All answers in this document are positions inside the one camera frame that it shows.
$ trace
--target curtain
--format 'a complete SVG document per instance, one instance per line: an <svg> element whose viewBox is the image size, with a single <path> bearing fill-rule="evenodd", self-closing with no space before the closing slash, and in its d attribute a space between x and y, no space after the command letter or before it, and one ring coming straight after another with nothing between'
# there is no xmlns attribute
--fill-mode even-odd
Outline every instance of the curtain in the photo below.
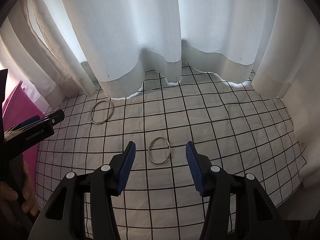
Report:
<svg viewBox="0 0 320 240"><path fill-rule="evenodd" d="M9 74L20 71L52 108L92 95L95 79L113 98L136 93L148 69L176 83L181 62L233 83L253 70L253 88L281 97L310 145L308 181L320 172L319 33L303 0L19 0L0 45Z"/></svg>

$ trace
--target pink bin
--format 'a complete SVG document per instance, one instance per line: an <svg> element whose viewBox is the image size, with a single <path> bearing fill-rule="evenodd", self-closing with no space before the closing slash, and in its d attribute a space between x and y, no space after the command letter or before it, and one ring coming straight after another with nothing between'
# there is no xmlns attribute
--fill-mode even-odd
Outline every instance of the pink bin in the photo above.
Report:
<svg viewBox="0 0 320 240"><path fill-rule="evenodd" d="M22 81L14 88L9 97L4 103L2 108L3 128L7 131L9 128L17 125L35 115L39 115L40 118L44 117L44 114L36 107L36 105L27 96L25 91L21 88ZM35 189L35 175L36 175L36 160L38 155L39 144L34 145L25 152L23 152L23 160L28 163L29 173L33 181L33 187Z"/></svg>

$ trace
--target ridged blue pad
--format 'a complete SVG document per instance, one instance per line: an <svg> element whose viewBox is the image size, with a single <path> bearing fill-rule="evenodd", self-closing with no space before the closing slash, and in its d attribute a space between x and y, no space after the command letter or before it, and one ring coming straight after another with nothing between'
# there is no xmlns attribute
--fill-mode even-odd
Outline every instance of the ridged blue pad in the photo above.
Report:
<svg viewBox="0 0 320 240"><path fill-rule="evenodd" d="M124 191L127 185L130 171L133 165L134 158L136 157L136 145L132 143L129 151L122 163L122 167L118 174L118 186L116 187L116 192L120 195Z"/></svg>
<svg viewBox="0 0 320 240"><path fill-rule="evenodd" d="M196 191L198 191L202 196L204 194L204 178L200 170L198 161L189 143L186 144L186 157L192 175L193 183L196 187Z"/></svg>

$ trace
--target fingernail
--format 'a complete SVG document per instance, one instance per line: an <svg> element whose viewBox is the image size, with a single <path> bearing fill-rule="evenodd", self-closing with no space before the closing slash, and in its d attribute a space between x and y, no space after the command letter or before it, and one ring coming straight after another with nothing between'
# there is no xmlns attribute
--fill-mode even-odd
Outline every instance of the fingernail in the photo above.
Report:
<svg viewBox="0 0 320 240"><path fill-rule="evenodd" d="M29 200L29 198L30 198L30 192L29 192L29 191L26 191L23 197L24 197L25 200Z"/></svg>
<svg viewBox="0 0 320 240"><path fill-rule="evenodd" d="M22 210L27 213L29 211L29 207L27 205L22 207Z"/></svg>
<svg viewBox="0 0 320 240"><path fill-rule="evenodd" d="M14 190L10 191L10 195L12 198L17 199L18 198L18 193L16 193Z"/></svg>
<svg viewBox="0 0 320 240"><path fill-rule="evenodd" d="M36 216L36 214L37 214L37 211L31 210L31 215L32 215L32 216Z"/></svg>

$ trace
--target blue gripper pad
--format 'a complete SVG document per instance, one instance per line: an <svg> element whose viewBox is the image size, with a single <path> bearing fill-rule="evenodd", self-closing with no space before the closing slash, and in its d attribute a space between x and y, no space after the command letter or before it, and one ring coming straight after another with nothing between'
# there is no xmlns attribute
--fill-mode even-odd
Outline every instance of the blue gripper pad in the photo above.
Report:
<svg viewBox="0 0 320 240"><path fill-rule="evenodd" d="M186 157L189 165L189 169L192 175L193 183L195 184L196 191L201 196L204 195L204 176L196 159L196 149L192 142L186 144Z"/></svg>
<svg viewBox="0 0 320 240"><path fill-rule="evenodd" d="M125 186L127 185L130 171L133 165L134 158L136 156L136 145L134 142L128 144L124 153L126 154L122 166L118 172L118 185L116 187L116 192L120 195L124 191Z"/></svg>

